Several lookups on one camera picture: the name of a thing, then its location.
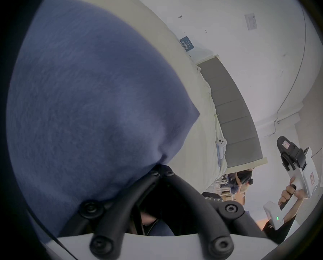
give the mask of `game controller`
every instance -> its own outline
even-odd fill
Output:
[[[218,147],[219,157],[220,159],[223,159],[226,151],[226,145],[227,145],[226,139],[220,138],[219,141],[216,142],[216,145]]]

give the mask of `blue cloth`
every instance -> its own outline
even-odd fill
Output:
[[[159,220],[151,229],[148,236],[175,236],[175,234],[163,220]]]
[[[129,25],[82,1],[43,1],[14,68],[6,126],[21,191],[55,236],[82,201],[111,199],[168,163],[198,116]]]

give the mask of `black screw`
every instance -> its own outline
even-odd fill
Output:
[[[173,171],[167,171],[167,172],[165,172],[165,176],[172,176],[174,174],[175,173]]]
[[[225,207],[225,210],[227,210],[230,213],[235,213],[238,209],[236,205],[229,204]]]
[[[97,207],[94,203],[86,205],[86,210],[88,213],[94,213],[97,210]]]
[[[112,251],[112,243],[104,237],[96,237],[91,243],[91,251],[95,254],[109,254]]]
[[[150,171],[149,173],[151,175],[153,175],[153,176],[158,176],[159,175],[159,172],[157,172],[157,171]]]
[[[230,237],[219,237],[211,243],[211,252],[214,255],[231,254],[233,241]]]

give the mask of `bed sheet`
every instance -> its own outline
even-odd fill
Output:
[[[211,88],[177,37],[149,8],[139,0],[82,0],[110,11],[140,33],[175,70],[181,82],[200,112],[185,143],[168,163],[174,172],[191,184],[198,192],[204,192],[227,164],[222,160],[218,167],[215,142],[223,137]]]

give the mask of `upholstered headboard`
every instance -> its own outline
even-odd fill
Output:
[[[219,123],[228,142],[225,153],[228,168],[262,159],[263,154],[252,116],[225,67],[217,57],[198,66],[211,87]]]

